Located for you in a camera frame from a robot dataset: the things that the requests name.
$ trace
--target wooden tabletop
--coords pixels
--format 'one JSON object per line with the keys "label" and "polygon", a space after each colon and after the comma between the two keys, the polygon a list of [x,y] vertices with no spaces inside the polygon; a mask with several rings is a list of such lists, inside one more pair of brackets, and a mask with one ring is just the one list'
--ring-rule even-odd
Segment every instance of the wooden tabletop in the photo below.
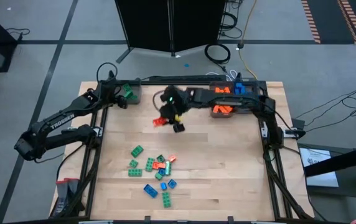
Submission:
{"label": "wooden tabletop", "polygon": [[[268,82],[268,94],[276,100],[276,111],[291,125],[288,103],[281,82]],[[83,82],[80,94],[96,88],[96,82]],[[231,118],[215,119],[210,110],[190,110],[182,117],[186,130],[174,133],[172,126],[154,128],[152,120],[159,117],[152,96],[165,86],[143,86],[139,105],[129,105],[123,110],[117,106],[109,109],[103,136],[100,166],[91,211],[95,220],[274,220],[267,173],[262,158],[260,129],[252,114],[234,114]],[[101,113],[98,113],[98,124]],[[90,124],[91,115],[75,118],[72,126]],[[66,147],[69,155],[81,143]],[[137,168],[144,169],[148,157],[176,155],[170,176],[175,189],[171,194],[170,208],[164,208],[160,181],[156,171],[143,170],[142,177],[128,177],[130,152],[141,145],[144,151],[136,158]],[[285,139],[284,145],[298,150],[296,141]],[[79,178],[84,149],[78,151],[63,165],[59,179]],[[281,158],[288,190],[311,216],[304,173],[300,157],[281,150]],[[158,192],[151,198],[144,190],[150,184]],[[279,209],[285,217],[283,200],[277,189]],[[88,191],[83,194],[87,202]]]}

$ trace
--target wooden table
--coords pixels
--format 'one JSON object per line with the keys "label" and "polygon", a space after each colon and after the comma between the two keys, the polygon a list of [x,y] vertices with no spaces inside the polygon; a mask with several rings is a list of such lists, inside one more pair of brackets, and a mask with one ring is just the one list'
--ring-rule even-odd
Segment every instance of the wooden table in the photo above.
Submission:
{"label": "wooden table", "polygon": [[[96,82],[83,82],[80,94],[95,87]],[[154,128],[152,120],[158,118],[159,113],[153,107],[152,96],[164,88],[143,86],[139,105],[129,105],[126,110],[117,106],[109,109],[91,219],[143,220],[145,215],[150,215],[152,220],[217,221],[227,220],[227,216],[234,216],[235,221],[274,220],[256,117],[235,114],[232,118],[215,119],[210,117],[210,110],[193,109],[182,117],[186,128],[183,133],[174,133],[172,126]],[[283,84],[268,82],[268,93],[276,100],[276,111],[291,125]],[[90,118],[91,115],[75,118],[72,126],[90,124]],[[80,144],[68,145],[65,155]],[[142,177],[128,177],[128,164],[133,158],[130,152],[137,145],[144,148],[136,158],[137,168],[143,169],[148,157],[176,155],[171,176],[162,179],[177,182],[175,189],[168,190],[171,208],[163,207],[160,181],[154,178],[156,171],[143,170]],[[284,145],[297,150],[293,139],[285,139]],[[60,171],[60,180],[79,178],[84,151],[81,149],[66,161]],[[288,190],[313,216],[300,157],[281,149],[281,158]],[[156,198],[143,190],[146,184],[159,192]],[[280,214],[284,217],[283,200],[276,189]],[[83,194],[84,205],[87,196],[88,191]]]}

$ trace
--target yellow cable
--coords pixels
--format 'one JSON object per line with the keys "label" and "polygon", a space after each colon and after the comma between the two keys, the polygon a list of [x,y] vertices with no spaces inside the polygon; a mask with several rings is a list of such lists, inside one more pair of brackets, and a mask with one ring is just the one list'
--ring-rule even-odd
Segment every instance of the yellow cable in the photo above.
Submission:
{"label": "yellow cable", "polygon": [[[243,29],[243,35],[242,35],[241,41],[240,41],[241,44],[244,43],[245,34],[246,34],[247,26],[248,26],[248,21],[250,20],[251,14],[253,13],[253,10],[254,10],[254,7],[255,7],[256,3],[257,3],[257,0],[254,0],[253,7],[251,7],[250,12],[248,13],[248,17],[247,17],[247,21],[246,21],[246,26],[245,26],[245,28]],[[252,74],[252,75],[254,76],[254,78],[258,80],[258,78],[257,78],[257,76],[255,75],[255,73],[254,73],[253,71],[251,71],[251,70],[248,68],[246,62],[245,62],[245,61],[243,60],[243,58],[241,57],[241,52],[240,52],[240,50],[241,50],[241,49],[238,50],[238,51],[239,51],[239,57],[240,57],[240,60],[241,60],[241,61],[243,62],[243,64],[245,65],[245,68],[246,68],[247,72],[250,72],[250,74]]]}

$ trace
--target white paper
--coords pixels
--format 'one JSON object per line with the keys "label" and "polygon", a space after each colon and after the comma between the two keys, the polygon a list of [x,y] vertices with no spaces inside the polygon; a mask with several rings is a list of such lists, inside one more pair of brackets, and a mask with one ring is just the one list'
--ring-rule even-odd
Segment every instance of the white paper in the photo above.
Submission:
{"label": "white paper", "polygon": [[[300,153],[304,167],[331,158],[329,151],[320,149],[309,150],[305,148],[300,148]],[[319,187],[339,187],[335,172],[321,174],[313,177],[307,177],[307,185]]]}

